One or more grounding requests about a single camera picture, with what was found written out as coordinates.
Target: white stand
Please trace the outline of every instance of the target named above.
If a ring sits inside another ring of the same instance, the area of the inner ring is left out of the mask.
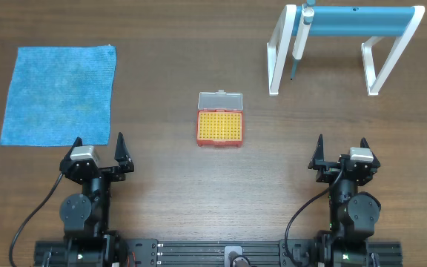
[[[414,6],[414,15],[411,21],[406,26],[405,32],[402,36],[397,37],[393,43],[393,47],[382,67],[382,70],[375,76],[374,58],[371,54],[371,47],[378,43],[383,37],[374,36],[367,42],[362,43],[362,57],[363,68],[365,70],[365,82],[367,84],[367,92],[369,96],[377,96],[380,88],[385,82],[386,78],[393,70],[394,65],[397,63],[401,53],[405,50],[406,45],[411,40],[414,31],[418,28],[424,14],[423,6]]]
[[[282,70],[288,55],[289,42],[296,18],[296,5],[287,4],[279,16],[268,45],[268,86],[270,96],[277,96]]]

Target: black metal base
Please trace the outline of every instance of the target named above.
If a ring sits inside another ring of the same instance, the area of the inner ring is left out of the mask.
[[[188,266],[188,267],[225,267],[225,247],[241,246],[243,255],[246,256],[252,266],[293,266],[293,263],[285,256],[284,240],[257,241],[257,242],[195,242],[195,241],[158,241],[155,239],[126,240],[128,244],[128,256],[130,267],[148,266]],[[306,266],[309,261],[308,251],[314,246],[313,240],[288,240],[288,247],[292,250],[296,261],[301,261]],[[34,253],[34,266],[41,266],[44,252],[52,250],[50,266],[65,266],[65,250],[63,243],[37,242]],[[403,255],[399,243],[369,242],[368,256],[371,253],[379,254],[381,267],[403,266]]]

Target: transparent lid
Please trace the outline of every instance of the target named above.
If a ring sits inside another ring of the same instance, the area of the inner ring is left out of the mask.
[[[199,110],[243,110],[243,95],[241,93],[226,93],[224,90],[218,92],[201,92],[199,94]]]

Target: yellow grid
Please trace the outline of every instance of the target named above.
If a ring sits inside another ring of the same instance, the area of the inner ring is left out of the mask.
[[[239,112],[199,112],[197,139],[241,141],[242,114]]]

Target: black cable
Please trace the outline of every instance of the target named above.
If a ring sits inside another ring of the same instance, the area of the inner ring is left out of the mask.
[[[293,221],[296,219],[296,217],[307,207],[309,206],[309,204],[311,204],[312,202],[314,202],[315,200],[317,200],[318,198],[322,197],[323,195],[325,195],[327,192],[329,192],[336,184],[337,182],[339,182],[340,178],[342,178],[342,174],[344,172],[344,167],[345,164],[342,163],[342,166],[340,168],[340,172],[339,175],[337,175],[337,178],[334,180],[334,182],[327,187],[324,191],[322,191],[321,193],[319,193],[318,195],[316,195],[315,197],[311,198],[309,201],[307,201],[299,210],[296,211],[296,213],[292,216],[291,220],[288,223],[288,226],[286,227],[286,232],[285,232],[285,250],[286,250],[286,256],[288,256],[288,258],[291,260],[291,262],[293,263],[294,266],[298,266],[298,262],[296,260],[294,260],[293,254],[289,251],[289,247],[288,247],[288,235],[289,235],[289,228],[291,228],[291,225],[293,224]],[[302,263],[300,266],[302,267],[307,267],[309,266],[310,263],[308,263],[305,266],[302,266]]]
[[[13,242],[9,247],[9,262],[11,263],[12,267],[16,267],[16,264],[14,263],[14,260],[13,260],[13,249],[14,249],[14,245],[16,244],[16,241],[18,240],[19,234],[22,232],[22,229],[24,229],[27,222],[29,222],[30,218],[32,218],[34,214],[36,214],[37,211],[39,211],[44,206],[44,204],[50,199],[53,192],[56,190],[57,185],[59,185],[60,181],[62,180],[62,176],[63,176],[63,173],[60,173],[59,177],[56,180],[56,183],[53,185],[52,189],[50,189],[49,194],[45,197],[44,200],[42,200],[41,204],[39,204],[37,208],[33,212],[31,212],[29,216],[27,216],[26,220],[22,222],[21,226],[19,227],[19,230],[16,232],[16,235],[14,235]]]

